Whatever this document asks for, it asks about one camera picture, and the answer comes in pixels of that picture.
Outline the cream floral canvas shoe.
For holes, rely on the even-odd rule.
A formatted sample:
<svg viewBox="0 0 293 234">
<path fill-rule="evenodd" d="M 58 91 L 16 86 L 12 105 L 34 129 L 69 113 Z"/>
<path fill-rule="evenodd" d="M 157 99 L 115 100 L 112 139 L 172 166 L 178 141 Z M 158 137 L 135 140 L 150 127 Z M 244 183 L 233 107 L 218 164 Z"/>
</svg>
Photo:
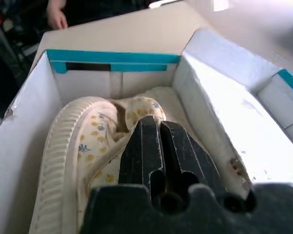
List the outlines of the cream floral canvas shoe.
<svg viewBox="0 0 293 234">
<path fill-rule="evenodd" d="M 82 97 L 60 110 L 45 142 L 29 234 L 78 234 L 91 189 L 118 183 L 121 155 L 145 116 L 192 133 L 172 90 L 121 100 Z"/>
</svg>

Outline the shoebox lid with teal edge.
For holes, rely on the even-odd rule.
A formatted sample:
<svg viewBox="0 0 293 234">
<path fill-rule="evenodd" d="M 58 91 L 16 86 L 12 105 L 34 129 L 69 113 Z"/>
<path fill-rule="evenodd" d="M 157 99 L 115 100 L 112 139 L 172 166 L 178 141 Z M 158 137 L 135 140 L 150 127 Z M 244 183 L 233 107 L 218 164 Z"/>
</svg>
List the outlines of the shoebox lid with teal edge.
<svg viewBox="0 0 293 234">
<path fill-rule="evenodd" d="M 293 142 L 293 75 L 280 70 L 256 96 Z"/>
</svg>

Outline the white cardboard shoebox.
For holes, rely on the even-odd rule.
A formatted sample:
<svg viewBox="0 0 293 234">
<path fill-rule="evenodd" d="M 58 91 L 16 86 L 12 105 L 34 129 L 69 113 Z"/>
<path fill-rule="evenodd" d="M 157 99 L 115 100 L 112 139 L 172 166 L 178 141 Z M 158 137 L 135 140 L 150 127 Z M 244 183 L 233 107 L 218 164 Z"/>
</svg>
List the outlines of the white cardboard shoebox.
<svg viewBox="0 0 293 234">
<path fill-rule="evenodd" d="M 207 29 L 181 55 L 46 50 L 0 124 L 0 234 L 29 234 L 45 142 L 64 106 L 166 90 L 226 192 L 193 184 L 179 195 L 166 174 L 159 196 L 140 184 L 93 187 L 78 234 L 293 234 L 293 142 L 256 96 L 280 70 Z"/>
</svg>

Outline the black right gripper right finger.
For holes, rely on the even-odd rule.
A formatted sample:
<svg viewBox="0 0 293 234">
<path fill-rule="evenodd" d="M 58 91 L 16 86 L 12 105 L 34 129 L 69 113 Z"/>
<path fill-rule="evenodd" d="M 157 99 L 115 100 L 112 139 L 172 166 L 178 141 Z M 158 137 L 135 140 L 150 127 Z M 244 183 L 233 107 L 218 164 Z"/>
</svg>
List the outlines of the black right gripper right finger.
<svg viewBox="0 0 293 234">
<path fill-rule="evenodd" d="M 163 121 L 160 134 L 170 189 L 187 195 L 191 185 L 203 184 L 217 195 L 226 192 L 212 158 L 181 125 Z"/>
</svg>

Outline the bystander bare hand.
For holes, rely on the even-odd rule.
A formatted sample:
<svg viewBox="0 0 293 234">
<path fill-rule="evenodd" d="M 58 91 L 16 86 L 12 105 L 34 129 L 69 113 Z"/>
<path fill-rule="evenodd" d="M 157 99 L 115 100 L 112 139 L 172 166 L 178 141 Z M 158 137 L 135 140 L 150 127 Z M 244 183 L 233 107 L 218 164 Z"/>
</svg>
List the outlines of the bystander bare hand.
<svg viewBox="0 0 293 234">
<path fill-rule="evenodd" d="M 46 9 L 49 26 L 54 30 L 68 28 L 66 16 L 63 9 L 66 5 L 66 0 L 48 0 Z"/>
</svg>

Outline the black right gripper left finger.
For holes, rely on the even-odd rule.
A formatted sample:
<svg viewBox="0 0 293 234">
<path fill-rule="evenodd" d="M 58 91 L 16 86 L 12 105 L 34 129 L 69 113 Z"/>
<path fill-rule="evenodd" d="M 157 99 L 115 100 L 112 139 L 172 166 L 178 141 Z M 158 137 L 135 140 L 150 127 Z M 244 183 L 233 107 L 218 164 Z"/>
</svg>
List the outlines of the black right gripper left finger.
<svg viewBox="0 0 293 234">
<path fill-rule="evenodd" d="M 121 156 L 118 183 L 140 184 L 150 196 L 165 191 L 165 164 L 158 124 L 146 116 L 137 122 Z"/>
</svg>

